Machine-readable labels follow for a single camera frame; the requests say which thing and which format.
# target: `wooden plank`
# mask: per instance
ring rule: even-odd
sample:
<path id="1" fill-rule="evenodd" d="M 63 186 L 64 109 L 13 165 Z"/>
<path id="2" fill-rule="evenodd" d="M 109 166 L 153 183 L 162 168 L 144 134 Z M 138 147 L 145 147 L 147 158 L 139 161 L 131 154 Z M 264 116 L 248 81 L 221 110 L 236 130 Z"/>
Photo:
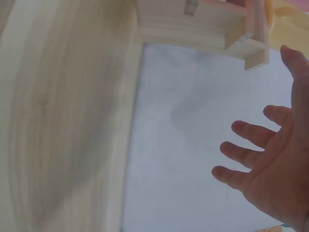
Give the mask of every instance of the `wooden plank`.
<path id="1" fill-rule="evenodd" d="M 197 7 L 194 19 L 222 28 L 228 34 L 246 15 L 243 7 L 217 0 L 203 0 Z"/>
<path id="2" fill-rule="evenodd" d="M 205 24 L 175 18 L 143 17 L 140 31 L 147 43 L 171 44 L 192 47 L 198 50 L 215 52 L 231 57 L 246 59 L 264 49 L 264 44 L 254 40 L 237 42 L 233 48 L 225 50 L 225 38 L 209 33 Z"/>
<path id="3" fill-rule="evenodd" d="M 11 9 L 15 0 L 1 0 L 0 1 L 0 38 L 5 28 L 6 22 L 10 15 Z"/>
<path id="4" fill-rule="evenodd" d="M 251 70 L 269 63 L 268 23 L 265 14 L 264 1 L 255 2 L 255 35 L 253 39 L 265 44 L 263 51 L 249 56 L 245 60 L 245 70 Z"/>
<path id="5" fill-rule="evenodd" d="M 246 0 L 246 23 L 245 23 L 245 37 L 251 38 L 255 35 L 255 2 L 256 0 Z"/>
<path id="6" fill-rule="evenodd" d="M 139 16 L 170 16 L 184 15 L 187 0 L 137 0 Z"/>
<path id="7" fill-rule="evenodd" d="M 0 41 L 0 231 L 120 231 L 141 50 L 129 0 L 16 2 Z"/>
<path id="8" fill-rule="evenodd" d="M 236 27 L 225 36 L 225 50 L 229 49 L 237 41 L 244 42 L 248 39 L 248 34 L 246 33 L 246 21 L 247 17 L 243 17 Z"/>
<path id="9" fill-rule="evenodd" d="M 225 49 L 236 41 L 244 42 L 255 33 L 255 9 L 253 0 L 245 0 L 246 16 L 226 35 Z"/>

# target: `wooden corner joint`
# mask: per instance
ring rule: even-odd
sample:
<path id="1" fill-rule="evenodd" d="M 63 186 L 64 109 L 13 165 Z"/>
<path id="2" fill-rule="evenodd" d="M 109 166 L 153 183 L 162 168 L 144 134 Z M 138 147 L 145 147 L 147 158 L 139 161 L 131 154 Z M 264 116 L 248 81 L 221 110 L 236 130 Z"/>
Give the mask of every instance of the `wooden corner joint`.
<path id="1" fill-rule="evenodd" d="M 238 42 L 245 42 L 254 36 L 254 31 L 251 30 L 248 17 L 243 19 L 225 36 L 225 50 L 229 49 L 233 44 Z"/>

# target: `wood grain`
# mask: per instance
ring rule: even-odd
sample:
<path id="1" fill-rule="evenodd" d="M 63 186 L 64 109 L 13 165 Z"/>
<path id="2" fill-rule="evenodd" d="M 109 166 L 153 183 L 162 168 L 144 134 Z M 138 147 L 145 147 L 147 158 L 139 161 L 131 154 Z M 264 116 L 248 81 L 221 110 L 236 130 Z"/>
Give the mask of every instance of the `wood grain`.
<path id="1" fill-rule="evenodd" d="M 0 41 L 0 231 L 118 232 L 139 60 L 130 0 L 17 0 Z"/>

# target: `finger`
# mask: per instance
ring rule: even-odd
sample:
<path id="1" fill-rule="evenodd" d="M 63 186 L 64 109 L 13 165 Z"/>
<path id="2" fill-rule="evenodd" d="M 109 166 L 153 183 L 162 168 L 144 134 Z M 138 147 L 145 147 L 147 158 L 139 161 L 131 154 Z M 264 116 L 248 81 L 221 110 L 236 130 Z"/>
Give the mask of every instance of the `finger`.
<path id="1" fill-rule="evenodd" d="M 220 150 L 230 159 L 235 160 L 250 169 L 253 169 L 255 163 L 262 154 L 262 152 L 246 149 L 230 142 L 222 143 Z"/>
<path id="2" fill-rule="evenodd" d="M 212 175 L 222 183 L 229 185 L 240 191 L 244 190 L 244 181 L 247 173 L 232 171 L 225 167 L 215 167 L 212 170 Z"/>
<path id="3" fill-rule="evenodd" d="M 276 134 L 265 127 L 252 125 L 243 121 L 236 121 L 232 130 L 240 137 L 249 140 L 254 145 L 265 148 L 269 140 Z"/>
<path id="4" fill-rule="evenodd" d="M 292 115 L 292 109 L 285 106 L 268 105 L 263 112 L 269 120 L 277 123 L 279 126 L 282 126 L 288 116 Z"/>
<path id="5" fill-rule="evenodd" d="M 282 60 L 291 71 L 294 83 L 292 89 L 292 109 L 296 135 L 300 140 L 309 139 L 309 62 L 298 51 L 281 48 Z"/>
<path id="6" fill-rule="evenodd" d="M 281 58 L 295 80 L 309 76 L 309 62 L 301 52 L 284 45 L 281 47 Z"/>

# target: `wooden frame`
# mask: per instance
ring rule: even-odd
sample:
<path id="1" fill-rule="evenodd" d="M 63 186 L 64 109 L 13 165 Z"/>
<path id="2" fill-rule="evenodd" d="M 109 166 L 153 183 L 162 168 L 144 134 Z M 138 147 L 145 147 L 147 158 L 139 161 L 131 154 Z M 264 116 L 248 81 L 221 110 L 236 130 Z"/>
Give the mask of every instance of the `wooden frame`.
<path id="1" fill-rule="evenodd" d="M 13 3 L 0 4 L 0 231 L 121 230 L 143 43 L 268 63 L 262 1 Z"/>

